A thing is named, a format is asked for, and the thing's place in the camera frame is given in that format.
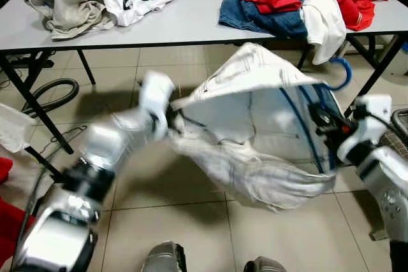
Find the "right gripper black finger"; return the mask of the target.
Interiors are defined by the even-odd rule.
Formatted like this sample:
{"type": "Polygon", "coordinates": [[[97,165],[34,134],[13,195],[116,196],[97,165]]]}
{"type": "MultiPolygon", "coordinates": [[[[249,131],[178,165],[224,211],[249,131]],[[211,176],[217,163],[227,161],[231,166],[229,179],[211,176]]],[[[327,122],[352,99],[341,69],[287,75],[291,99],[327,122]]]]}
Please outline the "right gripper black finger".
{"type": "Polygon", "coordinates": [[[323,103],[309,104],[309,117],[316,126],[332,125],[332,113],[323,105],[323,103]]]}

